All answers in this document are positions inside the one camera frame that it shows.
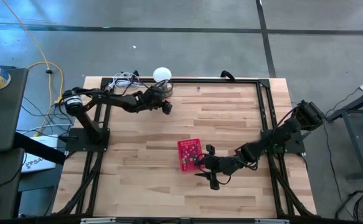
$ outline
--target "white ball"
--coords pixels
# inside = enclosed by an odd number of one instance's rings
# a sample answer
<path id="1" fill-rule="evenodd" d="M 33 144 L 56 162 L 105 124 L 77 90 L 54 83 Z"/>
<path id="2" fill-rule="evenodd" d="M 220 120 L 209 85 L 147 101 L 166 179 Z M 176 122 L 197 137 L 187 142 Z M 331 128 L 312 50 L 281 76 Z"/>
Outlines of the white ball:
<path id="1" fill-rule="evenodd" d="M 171 79 L 171 72 L 167 68 L 160 67 L 155 69 L 153 77 L 156 82 L 160 82 L 162 80 L 169 80 Z"/>

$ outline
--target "gray floor tile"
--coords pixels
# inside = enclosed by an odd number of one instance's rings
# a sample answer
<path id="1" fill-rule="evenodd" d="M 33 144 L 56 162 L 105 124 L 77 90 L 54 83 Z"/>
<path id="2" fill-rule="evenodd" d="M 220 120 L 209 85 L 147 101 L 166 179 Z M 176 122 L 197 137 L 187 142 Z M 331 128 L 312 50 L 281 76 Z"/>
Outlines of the gray floor tile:
<path id="1" fill-rule="evenodd" d="M 158 67 L 169 68 L 174 76 L 217 77 L 222 70 L 236 77 L 268 76 L 260 34 L 32 33 L 47 59 L 64 71 L 64 90 L 83 86 L 87 75 L 110 76 L 138 70 L 140 75 L 150 76 Z M 42 57 L 23 31 L 0 30 L 0 65 L 26 67 L 38 61 Z M 53 70 L 54 101 L 59 94 L 60 75 Z M 25 96 L 46 113 L 49 95 L 45 65 L 30 70 Z M 39 114 L 27 101 L 23 104 Z M 18 128 L 34 128 L 42 120 L 22 110 Z M 54 129 L 57 134 L 64 132 Z"/>
<path id="2" fill-rule="evenodd" d="M 363 83 L 363 36 L 271 35 L 270 44 L 277 77 L 286 78 L 292 101 L 313 101 L 326 112 Z M 361 94 L 357 92 L 341 106 Z M 345 180 L 347 174 L 359 172 L 360 167 L 342 120 L 326 124 L 326 128 L 342 198 L 345 199 L 354 190 L 363 189 L 363 180 Z M 323 127 L 313 131 L 304 140 L 304 145 L 317 212 L 331 218 L 341 203 Z M 341 218 L 349 217 L 344 212 Z"/>
<path id="3" fill-rule="evenodd" d="M 9 1 L 23 22 L 99 27 L 259 28 L 255 0 Z M 0 22 L 16 22 L 0 1 Z"/>
<path id="4" fill-rule="evenodd" d="M 363 1 L 263 0 L 268 29 L 363 30 Z"/>

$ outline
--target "wood plank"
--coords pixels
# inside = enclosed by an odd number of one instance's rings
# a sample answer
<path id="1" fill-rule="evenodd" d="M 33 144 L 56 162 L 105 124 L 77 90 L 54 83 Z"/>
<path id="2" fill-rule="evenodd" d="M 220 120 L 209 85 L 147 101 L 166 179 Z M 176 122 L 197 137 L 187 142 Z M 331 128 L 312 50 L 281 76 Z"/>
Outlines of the wood plank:
<path id="1" fill-rule="evenodd" d="M 86 77 L 84 88 L 98 87 L 101 78 Z M 280 119 L 291 109 L 286 80 L 272 78 L 270 83 L 276 116 Z M 257 171 L 236 171 L 230 183 L 218 191 L 211 190 L 204 178 L 179 169 L 180 140 L 199 138 L 203 151 L 206 144 L 212 144 L 218 156 L 229 156 L 235 148 L 260 138 L 262 123 L 255 86 L 177 83 L 169 101 L 173 105 L 170 115 L 160 110 L 131 114 L 112 107 L 108 124 L 111 138 L 101 166 L 94 215 L 275 217 L 266 156 L 260 158 Z M 88 112 L 91 117 L 94 113 L 95 108 Z M 65 161 L 54 211 L 60 210 L 79 187 L 85 157 L 84 152 L 77 152 Z M 291 188 L 315 213 L 304 162 L 296 155 L 286 155 L 285 162 Z M 228 177 L 219 175 L 219 180 L 226 182 Z M 84 208 L 89 195 L 87 192 Z M 285 196 L 281 201 L 286 210 Z"/>

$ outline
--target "white cable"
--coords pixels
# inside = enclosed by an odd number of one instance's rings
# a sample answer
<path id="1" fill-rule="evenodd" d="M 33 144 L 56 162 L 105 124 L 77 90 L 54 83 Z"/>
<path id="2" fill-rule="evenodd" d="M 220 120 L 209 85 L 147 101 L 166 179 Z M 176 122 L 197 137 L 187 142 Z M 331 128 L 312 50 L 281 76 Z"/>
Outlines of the white cable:
<path id="1" fill-rule="evenodd" d="M 134 88 L 138 88 L 140 87 L 140 82 L 139 82 L 139 78 L 138 76 L 136 76 L 133 73 L 130 72 L 120 72 L 120 73 L 116 73 L 113 78 L 112 78 L 112 82 L 108 85 L 109 88 L 124 88 L 127 87 L 131 84 L 131 86 L 133 86 Z"/>
<path id="2" fill-rule="evenodd" d="M 45 128 L 45 127 L 50 127 L 50 126 L 51 127 L 54 127 L 54 126 L 70 126 L 70 125 L 73 125 L 73 124 L 48 124 L 48 125 L 44 125 L 43 127 Z M 39 128 L 40 128 L 40 126 L 39 127 L 36 127 L 36 128 L 32 128 L 32 129 L 30 129 L 28 131 L 24 131 L 21 134 L 25 134 L 25 133 L 31 132 L 31 131 L 36 130 L 36 129 L 39 129 Z"/>

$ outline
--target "cable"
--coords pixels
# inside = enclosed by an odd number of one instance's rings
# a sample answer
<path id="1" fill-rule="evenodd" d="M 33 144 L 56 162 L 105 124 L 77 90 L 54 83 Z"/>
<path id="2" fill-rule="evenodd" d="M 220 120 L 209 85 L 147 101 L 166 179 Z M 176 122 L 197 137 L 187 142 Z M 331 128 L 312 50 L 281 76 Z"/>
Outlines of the cable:
<path id="1" fill-rule="evenodd" d="M 18 20 L 18 22 L 20 23 L 20 25 L 24 28 L 24 30 L 27 32 L 27 34 L 29 35 L 29 37 L 32 39 L 33 43 L 36 45 L 36 47 L 40 50 L 40 53 L 42 54 L 43 58 L 44 58 L 44 62 L 47 65 L 47 69 L 50 70 L 49 67 L 49 63 L 47 62 L 47 59 L 45 58 L 45 55 L 43 53 L 42 48 L 40 47 L 40 45 L 37 43 L 37 41 L 35 40 L 35 38 L 32 36 L 32 34 L 27 30 L 26 26 L 22 23 L 22 21 L 17 17 L 17 15 L 15 15 L 15 12 L 11 9 L 11 7 L 9 7 L 9 5 L 6 3 L 5 0 L 1 0 L 6 6 L 7 8 L 11 11 L 12 15 L 14 15 L 14 17 Z"/>
<path id="2" fill-rule="evenodd" d="M 304 156 L 301 153 L 298 153 L 298 156 L 300 156 L 303 159 L 304 163 L 306 164 L 306 171 L 308 172 L 308 165 L 307 165 L 306 158 L 304 158 Z"/>
<path id="3" fill-rule="evenodd" d="M 30 111 L 28 111 L 26 108 L 24 108 L 22 105 L 21 105 L 21 108 L 23 108 L 26 112 L 28 112 L 30 115 L 32 115 L 32 116 L 47 116 L 49 119 L 50 119 L 50 121 L 51 121 L 51 123 L 52 124 L 55 124 L 55 122 L 51 119 L 51 117 L 50 117 L 50 115 L 53 115 L 53 114 L 43 114 L 43 112 L 41 112 L 41 110 L 38 108 L 38 107 L 36 107 L 36 105 L 35 104 L 33 104 L 28 98 L 26 98 L 25 96 L 24 96 L 24 99 L 25 100 L 27 100 L 34 108 L 36 108 L 39 112 L 40 112 L 40 114 L 41 115 L 36 115 L 36 114 L 32 114 Z M 53 134 L 54 133 L 54 130 L 52 129 L 52 125 L 50 124 L 50 122 L 48 122 L 49 123 L 49 125 L 45 125 L 44 127 L 48 127 L 48 126 L 50 126 L 50 128 L 51 128 L 51 134 Z"/>
<path id="4" fill-rule="evenodd" d="M 44 214 L 43 214 L 44 216 L 46 216 L 47 215 L 47 212 L 49 212 L 49 210 L 50 210 L 51 204 L 54 201 L 55 192 L 58 190 L 58 185 L 59 184 L 57 184 L 56 186 L 54 186 L 54 188 L 52 189 L 52 195 L 51 195 L 51 199 L 50 199 L 50 202 L 49 202 L 49 206 L 47 207 L 47 210 L 44 212 Z"/>
<path id="5" fill-rule="evenodd" d="M 228 179 L 228 181 L 226 181 L 226 183 L 221 183 L 220 181 L 217 181 L 217 183 L 219 183 L 219 184 L 221 184 L 221 185 L 226 185 L 227 183 L 229 183 L 229 182 L 230 182 L 230 180 L 231 180 L 231 176 L 229 176 L 229 179 Z"/>
<path id="6" fill-rule="evenodd" d="M 123 87 L 129 87 L 130 85 L 135 86 L 136 88 L 140 87 L 139 78 L 134 73 L 130 72 L 120 72 L 116 73 L 113 78 L 112 82 L 108 85 L 109 88 L 123 88 Z"/>
<path id="7" fill-rule="evenodd" d="M 49 125 L 45 125 L 45 126 L 43 126 L 43 127 L 48 127 L 48 126 L 51 126 L 51 127 L 55 127 L 55 126 L 71 126 L 71 125 L 73 125 L 73 124 L 49 124 Z M 40 126 L 38 126 L 38 127 L 36 127 L 36 128 L 32 128 L 32 129 L 30 129 L 30 130 L 28 130 L 28 131 L 25 131 L 25 132 L 21 133 L 21 134 L 25 134 L 25 133 L 28 133 L 28 132 L 34 131 L 34 130 L 36 130 L 36 129 L 38 129 L 38 128 L 40 128 Z"/>
<path id="8" fill-rule="evenodd" d="M 299 109 L 300 108 L 300 106 L 301 105 L 297 105 L 297 107 L 294 107 L 294 108 L 292 108 L 292 110 L 289 110 L 289 112 L 287 112 L 286 114 L 285 114 L 285 116 L 280 120 L 280 122 L 278 122 L 278 124 L 275 126 L 275 128 L 273 129 L 273 131 L 275 130 L 275 129 L 277 129 L 280 125 L 281 125 L 281 123 L 282 123 L 282 121 L 290 114 L 290 113 L 292 113 L 292 112 L 294 112 L 294 111 L 296 111 L 297 109 Z"/>
<path id="9" fill-rule="evenodd" d="M 15 131 L 29 132 L 29 130 L 20 130 L 20 129 L 16 129 Z M 58 137 L 53 137 L 53 136 L 49 136 L 49 135 L 43 134 L 43 133 L 41 133 L 39 131 L 36 131 L 36 130 L 31 130 L 31 131 L 35 131 L 35 132 L 37 132 L 37 133 L 39 133 L 39 134 L 41 134 L 43 136 L 47 136 L 47 137 L 50 137 L 50 138 L 58 138 L 59 136 L 61 136 L 61 135 L 59 135 Z"/>
<path id="10" fill-rule="evenodd" d="M 40 114 L 41 115 L 44 115 L 43 114 L 43 112 L 41 112 L 41 110 L 40 109 L 38 109 L 38 107 L 36 107 L 36 105 L 35 104 L 33 104 L 28 98 L 26 98 L 25 96 L 24 96 L 24 99 L 25 100 L 27 100 L 32 106 L 34 106 L 34 108 L 36 108 L 39 112 L 40 112 Z M 22 105 L 21 105 L 21 107 L 25 110 L 25 111 L 27 111 L 28 113 L 30 113 L 30 114 L 32 114 L 31 112 L 29 112 L 27 109 L 25 109 Z"/>
<path id="11" fill-rule="evenodd" d="M 27 158 L 27 153 L 24 153 L 24 162 L 22 163 L 22 165 L 21 165 L 21 167 L 17 170 L 17 172 L 14 174 L 14 176 L 10 179 L 10 180 L 7 180 L 7 181 L 5 181 L 4 183 L 1 183 L 0 184 L 0 187 L 1 186 L 3 186 L 3 185 L 6 185 L 6 184 L 8 184 L 8 183 L 10 183 L 12 180 L 14 180 L 15 179 L 15 177 L 17 176 L 17 174 L 22 170 L 22 166 L 24 166 L 24 164 L 25 164 L 25 162 L 26 162 L 26 158 Z"/>
<path id="12" fill-rule="evenodd" d="M 22 26 L 22 28 L 27 32 L 27 34 L 29 35 L 29 37 L 32 39 L 32 41 L 33 41 L 33 43 L 36 45 L 36 47 L 39 49 L 39 51 L 40 51 L 40 53 L 41 53 L 41 55 L 43 56 L 43 59 L 44 59 L 44 62 L 37 62 L 37 63 L 34 63 L 34 64 L 32 64 L 32 65 L 29 65 L 28 67 L 27 67 L 27 69 L 31 69 L 33 66 L 35 66 L 35 65 L 39 65 L 39 64 L 42 64 L 42 63 L 44 63 L 44 64 L 46 64 L 46 66 L 47 66 L 47 70 L 45 71 L 47 74 L 49 74 L 49 93 L 50 93 L 50 102 L 49 102 L 49 106 L 51 106 L 51 101 L 52 101 L 52 92 L 51 92 L 51 74 L 52 74 L 52 70 L 50 70 L 50 66 L 49 65 L 53 65 L 53 66 L 55 66 L 55 67 L 57 67 L 58 68 L 58 70 L 59 70 L 59 72 L 60 72 L 60 74 L 61 74 L 61 87 L 60 87 L 60 93 L 59 93 L 59 96 L 58 96 L 58 99 L 57 99 L 57 102 L 59 102 L 60 101 L 60 99 L 61 99 L 61 94 L 62 94 L 62 88 L 63 88 L 63 86 L 64 86 L 64 73 L 62 72 L 62 70 L 61 70 L 61 68 L 58 66 L 58 65 L 56 65 L 56 64 L 54 64 L 54 63 L 52 63 L 52 62 L 48 62 L 47 61 L 47 59 L 46 59 L 46 57 L 45 57 L 45 55 L 44 55 L 44 53 L 43 53 L 43 50 L 42 50 L 42 48 L 40 47 L 40 45 L 37 43 L 37 41 L 35 40 L 35 38 L 33 37 L 33 35 L 27 30 L 27 28 L 26 28 L 26 26 L 25 26 L 25 24 L 23 24 L 23 22 L 18 18 L 18 16 L 15 14 L 15 12 L 11 9 L 11 7 L 7 4 L 7 2 L 5 1 L 5 0 L 2 0 L 2 2 L 6 5 L 6 7 L 10 10 L 10 12 L 12 13 L 12 15 L 14 15 L 14 17 L 18 20 L 18 23 Z M 44 126 L 44 123 L 47 121 L 47 117 L 45 116 L 44 117 L 44 120 L 43 120 L 43 123 L 42 123 L 42 125 L 41 125 L 41 127 L 40 127 L 40 129 L 39 129 L 39 132 L 42 130 L 42 128 L 43 128 L 43 126 Z"/>
<path id="13" fill-rule="evenodd" d="M 56 118 L 58 118 L 58 119 L 67 119 L 69 121 L 69 123 L 73 124 L 72 121 L 70 120 L 69 116 L 67 116 L 66 114 L 56 114 L 55 111 L 57 110 L 57 105 L 53 105 L 53 106 L 55 106 L 53 115 Z M 64 115 L 64 116 L 66 116 L 66 118 L 60 118 L 60 117 L 58 117 L 58 115 Z"/>
<path id="14" fill-rule="evenodd" d="M 329 112 L 335 110 L 335 108 L 341 104 L 342 102 L 346 101 L 350 96 L 352 96 L 353 94 L 355 94 L 357 92 L 357 90 L 359 90 L 360 88 L 357 88 L 356 90 L 354 90 L 352 93 L 348 94 L 343 100 L 337 102 L 335 104 L 335 106 L 328 110 L 326 113 L 325 113 L 325 117 L 328 116 Z M 326 130 L 326 127 L 325 127 L 325 123 L 323 123 L 323 127 L 324 127 L 324 131 L 325 131 L 325 135 L 326 135 L 326 146 L 328 147 L 328 151 L 329 151 L 329 163 L 331 164 L 331 169 L 332 169 L 332 173 L 333 173 L 333 177 L 334 177 L 334 180 L 335 180 L 335 183 L 336 183 L 336 188 L 337 188 L 337 193 L 339 195 L 339 199 L 340 201 L 343 203 L 343 200 L 342 200 L 342 196 L 341 196 L 341 191 L 340 191 L 340 188 L 339 188 L 339 183 L 337 182 L 337 179 L 336 179 L 336 173 L 335 173 L 335 168 L 333 166 L 333 163 L 332 163 L 332 151 L 331 151 L 331 147 L 329 146 L 329 134 L 328 134 L 328 131 Z M 350 215 L 351 218 L 353 218 L 353 216 L 351 215 L 351 213 L 346 209 L 344 208 L 345 211 L 348 212 L 348 214 Z"/>

